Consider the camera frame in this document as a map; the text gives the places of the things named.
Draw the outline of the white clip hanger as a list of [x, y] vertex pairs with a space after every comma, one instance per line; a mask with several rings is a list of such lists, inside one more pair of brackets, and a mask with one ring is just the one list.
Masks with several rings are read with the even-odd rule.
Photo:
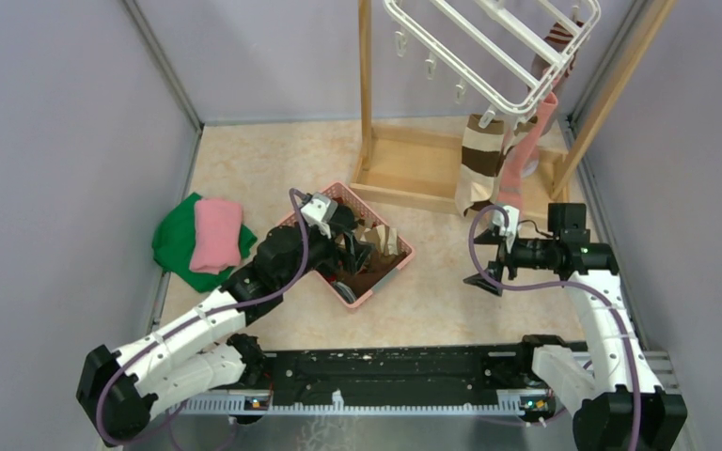
[[482, 124], [536, 114], [592, 37], [599, 1], [385, 1], [399, 58], [420, 53], [424, 77], [452, 80], [453, 100], [484, 102]]

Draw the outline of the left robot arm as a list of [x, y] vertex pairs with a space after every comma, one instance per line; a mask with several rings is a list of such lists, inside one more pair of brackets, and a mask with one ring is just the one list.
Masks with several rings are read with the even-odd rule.
[[347, 206], [302, 207], [293, 218], [186, 313], [133, 343], [86, 356], [76, 399], [105, 445], [141, 440], [158, 415], [213, 388], [269, 385], [266, 356], [244, 328], [309, 272], [359, 272], [373, 248], [356, 238], [361, 219]]

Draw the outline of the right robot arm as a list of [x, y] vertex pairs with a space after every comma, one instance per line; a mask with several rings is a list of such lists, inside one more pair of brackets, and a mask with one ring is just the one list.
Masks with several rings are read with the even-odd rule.
[[469, 285], [504, 291], [564, 288], [585, 333], [591, 370], [560, 344], [540, 344], [513, 362], [526, 387], [545, 382], [573, 418], [580, 450], [670, 450], [688, 411], [651, 369], [621, 292], [610, 245], [594, 242], [582, 203], [551, 203], [548, 234], [519, 235], [519, 211], [490, 205], [473, 218]]

